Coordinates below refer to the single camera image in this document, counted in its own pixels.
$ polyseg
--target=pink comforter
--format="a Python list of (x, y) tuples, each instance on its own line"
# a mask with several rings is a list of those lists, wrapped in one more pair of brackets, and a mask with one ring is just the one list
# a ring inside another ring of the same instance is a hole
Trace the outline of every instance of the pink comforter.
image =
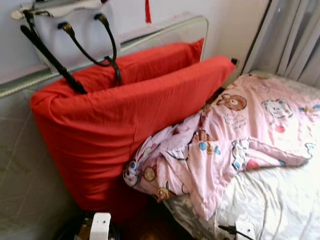
[(159, 201), (190, 194), (208, 220), (238, 172), (299, 166), (312, 157), (319, 137), (320, 99), (277, 79), (244, 75), (210, 107), (150, 136), (123, 177)]

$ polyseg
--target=bag handle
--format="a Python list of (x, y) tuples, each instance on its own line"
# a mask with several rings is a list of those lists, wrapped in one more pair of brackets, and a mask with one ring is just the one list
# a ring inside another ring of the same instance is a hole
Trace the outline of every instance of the bag handle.
[(21, 25), (21, 32), (33, 43), (33, 45), (52, 63), (58, 72), (65, 78), (70, 87), (78, 94), (86, 94), (84, 86), (81, 82), (76, 81), (75, 78), (62, 66), (62, 64), (53, 56), (48, 48), (43, 44), (38, 35), (30, 30), (27, 26)]
[(118, 80), (118, 84), (121, 85), (121, 74), (120, 74), (120, 70), (119, 67), (116, 63), (116, 58), (117, 58), (117, 47), (116, 47), (116, 42), (114, 39), (114, 36), (110, 30), (110, 25), (109, 22), (107, 20), (107, 17), (103, 14), (103, 13), (98, 13), (94, 16), (94, 20), (99, 20), (105, 27), (110, 40), (111, 40), (111, 44), (112, 44), (112, 51), (113, 51), (113, 56), (112, 59), (109, 56), (106, 56), (104, 58), (103, 61), (107, 60), (109, 61), (109, 64), (105, 64), (103, 63), (103, 61), (96, 61), (92, 56), (90, 56), (86, 50), (81, 46), (81, 44), (78, 42), (77, 38), (76, 38), (76, 33), (74, 31), (74, 29), (72, 28), (71, 24), (68, 22), (61, 22), (58, 24), (57, 28), (59, 30), (64, 30), (72, 39), (72, 41), (74, 42), (74, 44), (79, 48), (79, 50), (83, 53), (83, 55), (85, 55), (90, 61), (92, 61), (94, 64), (99, 65), (101, 67), (110, 67), (112, 66), (115, 70), (115, 74), (116, 74), (116, 78)]

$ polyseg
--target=curtain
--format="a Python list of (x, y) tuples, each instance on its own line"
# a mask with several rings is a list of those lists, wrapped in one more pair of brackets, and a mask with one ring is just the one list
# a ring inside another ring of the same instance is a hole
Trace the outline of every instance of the curtain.
[(273, 0), (243, 72), (320, 88), (320, 0)]

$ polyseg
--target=mattress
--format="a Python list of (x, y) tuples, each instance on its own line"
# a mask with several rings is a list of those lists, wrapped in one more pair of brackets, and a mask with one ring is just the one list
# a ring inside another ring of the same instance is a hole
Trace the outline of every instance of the mattress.
[[(262, 77), (268, 73), (255, 72)], [(298, 93), (320, 98), (320, 90), (280, 78)], [(218, 225), (250, 222), (256, 239), (320, 239), (320, 151), (300, 167), (241, 172), (228, 185), (209, 221), (198, 217), (188, 195), (164, 202), (176, 221), (198, 240), (234, 239)]]

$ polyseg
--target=red pillowcase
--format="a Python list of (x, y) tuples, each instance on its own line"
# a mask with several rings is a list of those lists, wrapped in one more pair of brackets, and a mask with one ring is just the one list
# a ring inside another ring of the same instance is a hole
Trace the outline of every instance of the red pillowcase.
[(88, 94), (75, 94), (64, 80), (34, 94), (35, 120), (82, 209), (108, 211), (119, 221), (144, 206), (144, 195), (122, 179), (125, 163), (148, 136), (196, 113), (235, 68), (225, 57), (194, 64), (201, 45), (178, 43), (119, 58), (120, 87), (108, 89), (112, 68), (94, 66), (75, 74)]
[[(203, 39), (194, 43), (173, 43), (117, 58), (116, 63), (121, 72), (121, 85), (157, 78), (198, 63), (203, 43)], [(82, 83), (88, 93), (118, 86), (113, 67), (93, 65), (72, 75)], [(48, 92), (60, 96), (77, 95), (64, 78), (47, 86), (42, 92), (47, 88), (49, 88)]]

